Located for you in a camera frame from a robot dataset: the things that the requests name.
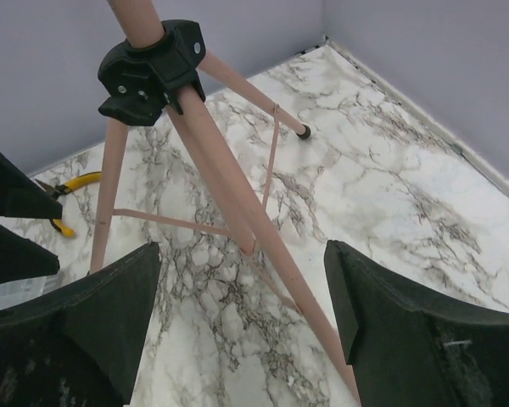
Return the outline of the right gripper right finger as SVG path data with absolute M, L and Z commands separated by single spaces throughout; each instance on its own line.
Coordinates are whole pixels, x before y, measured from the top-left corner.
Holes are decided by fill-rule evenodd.
M 362 405 L 509 406 L 509 313 L 439 293 L 336 240 L 324 267 Z

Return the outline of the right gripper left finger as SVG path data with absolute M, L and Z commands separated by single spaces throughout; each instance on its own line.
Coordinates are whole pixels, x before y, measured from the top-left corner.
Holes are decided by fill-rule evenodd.
M 0 406 L 131 402 L 160 274 L 157 243 L 0 310 Z

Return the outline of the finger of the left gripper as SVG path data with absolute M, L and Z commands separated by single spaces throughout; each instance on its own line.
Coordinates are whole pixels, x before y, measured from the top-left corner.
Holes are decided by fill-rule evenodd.
M 62 205 L 0 153 L 0 216 L 60 219 Z
M 59 258 L 0 225 L 0 284 L 56 275 Z

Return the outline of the pink music stand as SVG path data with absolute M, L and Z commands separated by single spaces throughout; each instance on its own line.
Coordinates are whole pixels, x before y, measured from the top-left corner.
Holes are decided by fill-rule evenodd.
M 257 268 L 258 251 L 268 256 L 275 274 L 260 270 L 260 279 L 284 305 L 304 316 L 344 384 L 357 394 L 355 375 L 345 362 L 338 334 L 268 217 L 267 196 L 258 196 L 252 189 L 206 108 L 199 73 L 213 76 L 270 114 L 276 128 L 286 126 L 301 139 L 310 136 L 310 128 L 209 52 L 196 22 L 161 21 L 150 1 L 113 1 L 110 7 L 126 39 L 106 55 L 98 70 L 109 92 L 99 111 L 109 122 L 91 271 L 103 267 L 111 220 L 120 213 L 115 199 L 128 130 L 154 125 L 167 114 L 225 217 L 224 234 L 235 239 L 252 269 Z

